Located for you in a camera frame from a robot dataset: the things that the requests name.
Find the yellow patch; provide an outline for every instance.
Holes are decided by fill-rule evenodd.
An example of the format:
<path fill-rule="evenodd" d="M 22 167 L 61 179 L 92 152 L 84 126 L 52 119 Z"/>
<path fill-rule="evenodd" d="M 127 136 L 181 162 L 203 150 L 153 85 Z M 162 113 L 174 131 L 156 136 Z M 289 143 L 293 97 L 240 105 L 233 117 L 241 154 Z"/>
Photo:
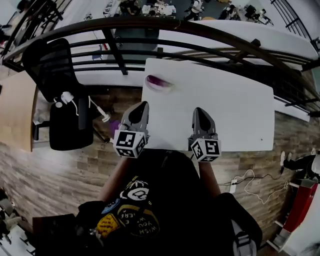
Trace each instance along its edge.
<path fill-rule="evenodd" d="M 111 232 L 120 228 L 120 224 L 112 213 L 100 219 L 96 230 L 103 238 L 106 238 Z"/>

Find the graphic print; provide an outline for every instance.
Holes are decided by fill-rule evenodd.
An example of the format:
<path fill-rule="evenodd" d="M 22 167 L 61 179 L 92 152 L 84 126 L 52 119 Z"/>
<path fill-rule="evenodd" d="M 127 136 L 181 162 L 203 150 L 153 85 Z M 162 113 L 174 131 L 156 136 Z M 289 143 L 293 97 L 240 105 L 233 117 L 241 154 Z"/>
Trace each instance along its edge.
<path fill-rule="evenodd" d="M 111 232 L 119 229 L 120 227 L 121 226 L 115 216 L 112 213 L 109 213 L 100 219 L 96 226 L 96 230 L 103 238 L 106 238 Z"/>
<path fill-rule="evenodd" d="M 159 222 L 152 211 L 145 209 L 139 212 L 140 207 L 124 204 L 117 213 L 119 221 L 129 229 L 134 236 L 151 238 L 160 230 Z"/>
<path fill-rule="evenodd" d="M 107 204 L 106 207 L 105 207 L 105 208 L 103 209 L 103 211 L 101 212 L 101 214 L 107 214 L 107 213 L 110 212 L 113 208 L 115 208 L 119 203 L 120 203 L 120 199 L 117 198 L 114 202 Z"/>
<path fill-rule="evenodd" d="M 149 192 L 148 183 L 142 180 L 136 180 L 131 185 L 127 186 L 125 190 L 120 193 L 120 197 L 122 199 L 143 201 L 147 199 L 148 192 Z"/>

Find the purple object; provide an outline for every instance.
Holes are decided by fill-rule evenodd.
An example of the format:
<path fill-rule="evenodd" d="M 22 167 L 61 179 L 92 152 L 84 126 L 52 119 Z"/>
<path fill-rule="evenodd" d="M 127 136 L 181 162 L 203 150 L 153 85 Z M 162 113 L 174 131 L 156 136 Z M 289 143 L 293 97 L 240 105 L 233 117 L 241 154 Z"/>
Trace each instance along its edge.
<path fill-rule="evenodd" d="M 110 132 L 112 139 L 115 138 L 115 132 L 116 130 L 119 130 L 121 122 L 119 120 L 110 121 Z"/>
<path fill-rule="evenodd" d="M 146 86 L 154 92 L 164 92 L 168 93 L 173 88 L 174 84 L 164 81 L 154 75 L 148 75 L 145 78 Z"/>

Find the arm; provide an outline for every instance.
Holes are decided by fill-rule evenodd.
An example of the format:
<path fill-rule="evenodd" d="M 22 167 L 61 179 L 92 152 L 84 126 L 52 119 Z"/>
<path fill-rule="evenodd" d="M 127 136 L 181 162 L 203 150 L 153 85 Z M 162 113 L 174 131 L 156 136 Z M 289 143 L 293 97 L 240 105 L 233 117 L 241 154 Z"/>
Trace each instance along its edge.
<path fill-rule="evenodd" d="M 215 198 L 221 194 L 210 162 L 199 162 L 200 181 L 208 195 Z"/>
<path fill-rule="evenodd" d="M 130 15 L 135 15 L 133 12 L 131 12 L 130 7 L 128 7 L 127 10 L 128 10 L 128 13 L 129 13 Z"/>
<path fill-rule="evenodd" d="M 107 179 L 103 188 L 101 189 L 98 196 L 99 201 L 108 202 L 120 194 L 121 190 L 125 186 L 124 181 L 132 161 L 134 161 L 134 159 L 132 158 L 121 158 L 120 162 L 116 165 L 113 173 Z"/>

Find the wooden table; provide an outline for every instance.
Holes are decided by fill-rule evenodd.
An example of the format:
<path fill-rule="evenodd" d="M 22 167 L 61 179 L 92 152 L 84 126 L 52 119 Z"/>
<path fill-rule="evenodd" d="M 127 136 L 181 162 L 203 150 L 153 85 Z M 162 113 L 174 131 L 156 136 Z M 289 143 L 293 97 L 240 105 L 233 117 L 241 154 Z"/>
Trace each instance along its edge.
<path fill-rule="evenodd" d="M 148 101 L 150 139 L 147 148 L 188 150 L 196 107 L 215 121 L 222 151 L 273 149 L 273 89 L 257 81 L 185 61 L 148 58 L 145 77 L 154 75 L 174 84 L 169 93 L 155 92 L 143 82 Z"/>
<path fill-rule="evenodd" d="M 215 21 L 216 18 L 213 18 L 213 17 L 204 17 L 202 20 L 203 20 L 203 21 Z"/>
<path fill-rule="evenodd" d="M 0 81 L 0 85 L 0 142 L 31 152 L 36 83 L 23 71 Z"/>

